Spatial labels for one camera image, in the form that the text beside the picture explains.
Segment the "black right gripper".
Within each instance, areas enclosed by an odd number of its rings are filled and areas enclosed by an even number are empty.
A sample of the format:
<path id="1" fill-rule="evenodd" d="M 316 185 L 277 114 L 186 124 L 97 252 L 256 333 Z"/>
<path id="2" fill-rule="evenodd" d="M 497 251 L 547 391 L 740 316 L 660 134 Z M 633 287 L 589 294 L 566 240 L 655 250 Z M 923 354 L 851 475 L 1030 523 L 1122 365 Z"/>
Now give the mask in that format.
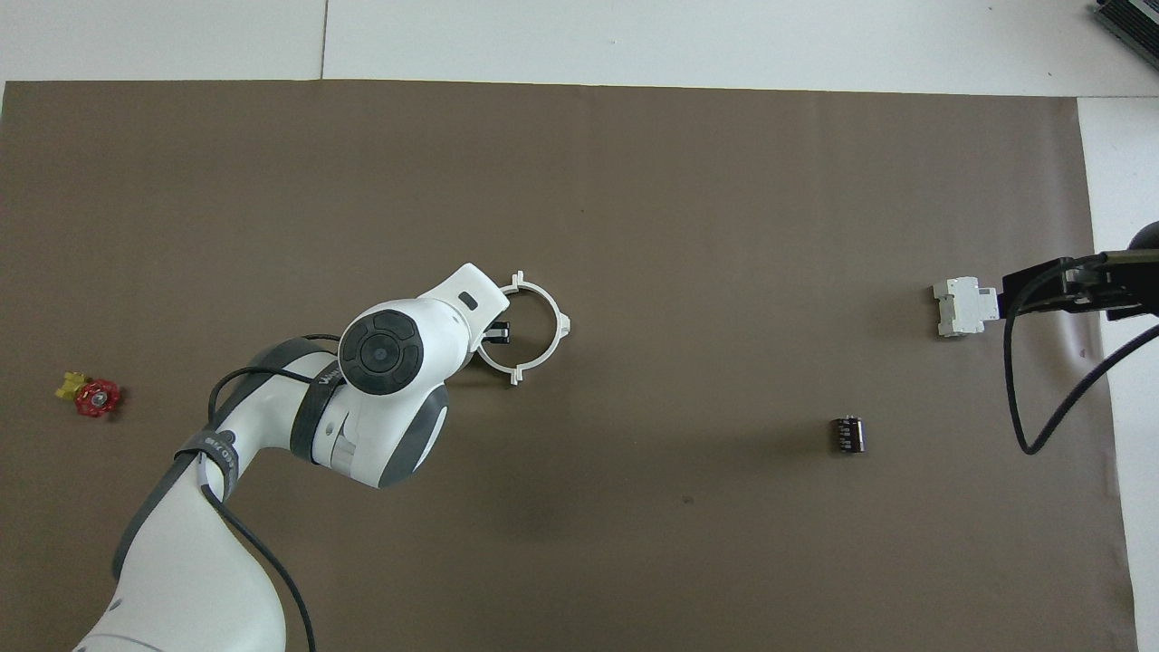
<path id="1" fill-rule="evenodd" d="M 1084 264 L 1076 272 L 1076 280 L 1096 302 L 1110 302 L 1109 296 L 1127 296 L 1134 305 L 1115 306 L 1106 310 L 1109 321 L 1125 321 L 1140 315 L 1158 317 L 1158 224 L 1143 227 L 1127 249 L 1098 254 L 1096 261 Z M 1019 294 L 1030 287 L 1020 305 L 1020 312 L 1047 310 L 1047 306 L 1067 305 L 1078 294 L 1078 285 L 1069 271 L 1073 257 L 1056 257 L 1032 268 L 1003 276 L 1003 314 L 1009 315 Z"/>

